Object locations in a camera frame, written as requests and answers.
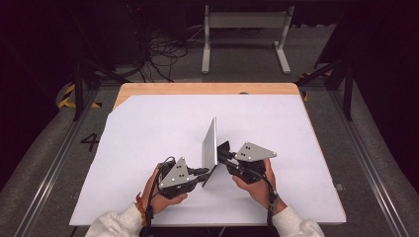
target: wooden edge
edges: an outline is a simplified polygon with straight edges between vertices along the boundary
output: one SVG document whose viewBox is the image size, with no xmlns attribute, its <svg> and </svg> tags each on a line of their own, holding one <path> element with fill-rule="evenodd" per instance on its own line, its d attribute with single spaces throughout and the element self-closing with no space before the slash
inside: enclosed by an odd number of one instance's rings
<svg viewBox="0 0 419 237">
<path fill-rule="evenodd" d="M 133 95 L 209 95 L 209 94 L 299 95 L 294 83 L 125 83 L 114 109 Z"/>
</svg>

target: white paper sheet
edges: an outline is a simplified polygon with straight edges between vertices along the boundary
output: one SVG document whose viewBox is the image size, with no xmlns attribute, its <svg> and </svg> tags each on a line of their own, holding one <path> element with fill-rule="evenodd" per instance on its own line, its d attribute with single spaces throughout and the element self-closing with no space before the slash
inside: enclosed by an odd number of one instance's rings
<svg viewBox="0 0 419 237">
<path fill-rule="evenodd" d="M 90 225 L 134 202 L 158 162 L 185 157 L 202 165 L 212 118 L 218 145 L 245 141 L 278 153 L 271 159 L 282 199 L 304 218 L 346 222 L 305 107 L 298 95 L 132 96 L 108 117 L 70 225 Z M 155 215 L 154 226 L 265 225 L 266 210 L 238 189 L 221 164 L 181 204 Z"/>
</svg>

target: person's left hand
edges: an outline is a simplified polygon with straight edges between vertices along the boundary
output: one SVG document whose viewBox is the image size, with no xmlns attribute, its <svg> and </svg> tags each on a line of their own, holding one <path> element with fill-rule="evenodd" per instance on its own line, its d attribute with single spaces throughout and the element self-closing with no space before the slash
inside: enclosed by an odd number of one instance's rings
<svg viewBox="0 0 419 237">
<path fill-rule="evenodd" d="M 156 175 L 158 173 L 158 167 L 159 165 L 157 165 L 157 167 L 154 169 L 153 175 L 148 179 L 147 184 L 145 185 L 145 188 L 144 188 L 144 192 L 142 193 L 142 197 L 141 197 L 142 208 L 144 210 L 147 209 L 148 198 L 150 197 L 151 188 L 153 186 L 154 179 L 156 178 Z M 173 197 L 172 199 L 168 199 L 162 196 L 161 194 L 157 194 L 157 193 L 158 193 L 158 187 L 156 186 L 154 187 L 154 194 L 153 194 L 153 196 L 155 195 L 155 197 L 151 200 L 151 206 L 153 206 L 153 214 L 157 214 L 163 211 L 169 205 L 179 204 L 180 202 L 182 202 L 182 200 L 188 197 L 187 194 L 181 194 L 177 197 Z"/>
</svg>

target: gray carpet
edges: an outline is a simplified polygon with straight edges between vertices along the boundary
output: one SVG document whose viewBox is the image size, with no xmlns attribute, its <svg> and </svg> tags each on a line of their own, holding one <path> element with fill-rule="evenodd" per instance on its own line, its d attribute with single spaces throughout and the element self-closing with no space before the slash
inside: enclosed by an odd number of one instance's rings
<svg viewBox="0 0 419 237">
<path fill-rule="evenodd" d="M 212 38 L 210 74 L 201 74 L 203 48 L 201 42 L 195 42 L 190 45 L 188 55 L 180 58 L 172 67 L 171 78 L 176 82 L 292 82 L 301 73 L 312 71 L 312 65 L 332 30 L 332 27 L 290 29 L 285 52 L 291 75 L 282 73 L 273 50 L 275 32 L 263 31 L 256 37 L 237 32 L 219 32 L 213 34 Z M 240 44 L 232 44 L 237 39 Z M 162 73 L 168 75 L 168 70 L 163 68 Z M 152 75 L 155 80 L 164 81 L 157 73 L 152 72 Z M 129 79 L 142 80 L 138 74 Z M 336 184 L 344 187 L 339 191 L 339 196 L 348 216 L 347 223 L 322 225 L 322 229 L 326 236 L 393 236 L 329 92 L 318 87 L 321 82 L 319 79 L 304 87 L 308 94 L 305 105 L 332 178 Z M 108 86 L 103 86 L 95 99 L 95 102 L 103 103 L 103 107 L 89 110 L 31 236 L 84 236 L 87 230 L 81 227 L 74 229 L 68 226 L 68 222 L 97 148 L 96 144 L 89 151 L 90 144 L 80 141 L 92 133 L 100 138 L 118 94 L 119 87 L 107 83 Z M 410 236 L 419 236 L 416 224 L 419 219 L 419 197 L 385 147 L 358 90 L 354 91 L 352 113 L 354 125 L 408 233 Z M 71 126 L 73 116 L 74 109 L 60 110 L 34 142 L 3 189 L 0 194 L 0 236 L 12 236 L 15 233 Z"/>
</svg>

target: person's right hand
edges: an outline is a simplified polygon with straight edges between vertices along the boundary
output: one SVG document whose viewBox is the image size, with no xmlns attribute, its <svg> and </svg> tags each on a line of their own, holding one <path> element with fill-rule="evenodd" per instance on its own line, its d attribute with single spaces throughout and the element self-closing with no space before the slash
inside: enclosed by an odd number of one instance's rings
<svg viewBox="0 0 419 237">
<path fill-rule="evenodd" d="M 275 174 L 271 167 L 271 161 L 269 159 L 264 160 L 265 163 L 265 175 L 269 183 L 271 183 L 274 190 L 276 189 L 276 180 L 275 180 Z M 233 176 L 233 181 L 236 183 L 237 187 L 249 192 L 250 197 L 252 197 L 254 200 L 259 202 L 262 206 L 264 206 L 266 209 L 269 208 L 269 189 L 268 184 L 266 184 L 265 181 L 260 180 L 253 184 L 246 184 L 244 181 L 242 181 L 237 176 Z M 276 214 L 283 209 L 285 209 L 287 205 L 280 199 L 277 208 L 274 209 L 273 214 Z"/>
</svg>

